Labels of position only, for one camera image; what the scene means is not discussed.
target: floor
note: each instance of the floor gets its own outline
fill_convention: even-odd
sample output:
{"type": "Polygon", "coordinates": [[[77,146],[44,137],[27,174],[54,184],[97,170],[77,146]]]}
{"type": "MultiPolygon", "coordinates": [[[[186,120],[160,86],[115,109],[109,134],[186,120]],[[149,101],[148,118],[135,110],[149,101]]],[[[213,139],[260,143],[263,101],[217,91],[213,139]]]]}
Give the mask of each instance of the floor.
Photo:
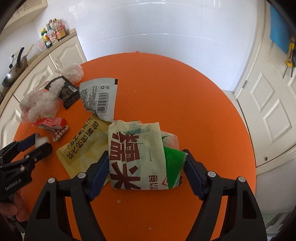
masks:
{"type": "Polygon", "coordinates": [[[244,122],[244,125],[247,127],[247,124],[246,124],[246,120],[244,119],[244,115],[242,113],[242,110],[239,106],[239,103],[237,101],[237,99],[234,97],[234,94],[232,91],[223,91],[224,94],[226,94],[226,96],[230,99],[230,101],[232,102],[232,104],[234,105],[234,107],[236,108],[237,112],[239,113],[239,115],[241,116],[243,122],[244,122]]]}

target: hand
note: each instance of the hand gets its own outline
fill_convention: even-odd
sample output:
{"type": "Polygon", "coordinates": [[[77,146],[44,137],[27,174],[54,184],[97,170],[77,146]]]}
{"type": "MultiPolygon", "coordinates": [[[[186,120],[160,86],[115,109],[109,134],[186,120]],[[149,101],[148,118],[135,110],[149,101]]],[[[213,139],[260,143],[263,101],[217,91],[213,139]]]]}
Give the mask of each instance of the hand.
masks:
{"type": "Polygon", "coordinates": [[[0,213],[3,216],[15,216],[19,222],[26,221],[29,218],[24,200],[18,192],[15,193],[13,204],[0,202],[0,213]]]}

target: blue cloth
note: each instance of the blue cloth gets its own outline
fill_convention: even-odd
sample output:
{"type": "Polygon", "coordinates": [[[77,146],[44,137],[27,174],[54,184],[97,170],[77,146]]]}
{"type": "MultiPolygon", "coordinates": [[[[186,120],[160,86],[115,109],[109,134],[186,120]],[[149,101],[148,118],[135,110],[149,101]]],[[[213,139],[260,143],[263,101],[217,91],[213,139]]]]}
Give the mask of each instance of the blue cloth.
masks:
{"type": "Polygon", "coordinates": [[[289,30],[283,17],[270,5],[270,39],[285,53],[289,48],[289,30]]]}

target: black food wrapper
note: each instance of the black food wrapper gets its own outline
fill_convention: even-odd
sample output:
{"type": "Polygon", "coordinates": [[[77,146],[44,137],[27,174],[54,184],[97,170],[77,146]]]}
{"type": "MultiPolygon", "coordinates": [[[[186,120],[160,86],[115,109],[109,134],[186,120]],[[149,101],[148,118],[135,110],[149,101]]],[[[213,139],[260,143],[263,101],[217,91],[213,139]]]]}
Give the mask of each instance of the black food wrapper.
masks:
{"type": "Polygon", "coordinates": [[[73,105],[79,98],[79,87],[73,85],[66,77],[59,76],[54,78],[50,81],[46,86],[45,89],[49,89],[50,85],[56,81],[57,79],[62,78],[65,81],[65,84],[61,90],[59,98],[63,101],[65,109],[69,109],[71,105],[73,105]]]}

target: round table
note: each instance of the round table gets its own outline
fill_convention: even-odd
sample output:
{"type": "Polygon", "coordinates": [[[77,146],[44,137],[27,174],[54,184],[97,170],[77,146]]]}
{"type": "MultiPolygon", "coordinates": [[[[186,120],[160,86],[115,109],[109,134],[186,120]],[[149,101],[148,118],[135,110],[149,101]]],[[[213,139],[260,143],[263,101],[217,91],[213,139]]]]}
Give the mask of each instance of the round table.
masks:
{"type": "MultiPolygon", "coordinates": [[[[255,159],[246,127],[227,96],[203,74],[177,60],[145,53],[110,55],[82,67],[82,81],[118,79],[115,120],[159,122],[160,129],[176,134],[180,149],[189,149],[207,170],[225,178],[244,176],[255,191],[255,159]]],[[[73,138],[90,115],[80,99],[68,110],[61,106],[57,116],[67,120],[69,130],[52,143],[53,153],[36,164],[33,181],[22,189],[29,211],[50,177],[69,178],[55,151],[73,138]]],[[[20,124],[15,140],[35,132],[51,139],[49,132],[27,123],[20,124]]],[[[73,236],[80,238],[71,199],[66,199],[73,236]]],[[[212,238],[220,234],[226,201],[223,197],[212,238]]],[[[180,187],[163,191],[117,190],[108,183],[91,203],[107,240],[141,241],[185,240],[201,204],[185,175],[180,187]]]]}

